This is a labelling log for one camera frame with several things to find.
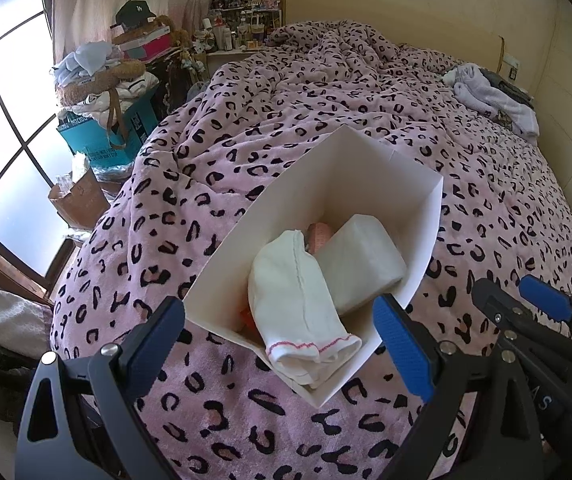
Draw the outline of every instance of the brown paper bag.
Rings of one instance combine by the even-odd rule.
[[[60,185],[55,184],[48,198],[61,217],[74,228],[95,228],[97,220],[109,207],[108,200],[92,170],[88,170],[74,183],[69,193],[61,197],[60,194]]]

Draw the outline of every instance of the pink leopard print blanket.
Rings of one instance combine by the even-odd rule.
[[[444,176],[433,258],[408,306],[436,338],[469,353],[492,347],[492,325],[470,301],[477,278],[517,295],[533,273],[572,292],[562,191],[537,148],[441,83],[456,60],[350,22],[289,25],[272,43],[223,66],[151,134],[58,292],[50,339],[60,355],[90,355],[165,296],[183,297],[271,180],[340,124]],[[384,348],[315,410],[254,354],[191,323],[136,403],[181,478],[218,480],[377,478],[419,407]],[[465,423],[445,444],[442,471]]]

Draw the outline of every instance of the wall switch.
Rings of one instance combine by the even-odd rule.
[[[515,81],[517,79],[517,71],[520,69],[520,60],[510,54],[504,54],[503,62],[509,67],[508,79]]]

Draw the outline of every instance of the brown strap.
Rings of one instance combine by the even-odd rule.
[[[122,106],[120,105],[120,98],[117,95],[117,90],[115,88],[109,88],[108,95],[110,96],[110,100],[108,103],[108,124],[106,124],[106,138],[108,139],[108,143],[111,145],[112,149],[123,150],[124,148],[126,148],[126,143],[128,142],[128,130],[126,128],[126,124],[124,123],[124,116],[122,115]],[[113,114],[117,115],[117,123],[120,126],[119,134],[122,136],[122,141],[123,141],[121,144],[115,144],[111,140],[112,118],[114,117]]]

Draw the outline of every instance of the shelf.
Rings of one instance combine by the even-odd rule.
[[[233,50],[217,50],[215,52],[209,52],[206,56],[234,56],[235,54],[254,54],[255,52],[261,52],[262,48],[247,48],[245,50],[240,50],[238,48],[234,48]]]
[[[248,7],[231,7],[229,9],[209,9],[208,13],[210,14],[213,11],[219,12],[228,12],[229,10],[245,10],[246,12],[255,13],[255,12],[279,12],[279,9],[249,9]]]

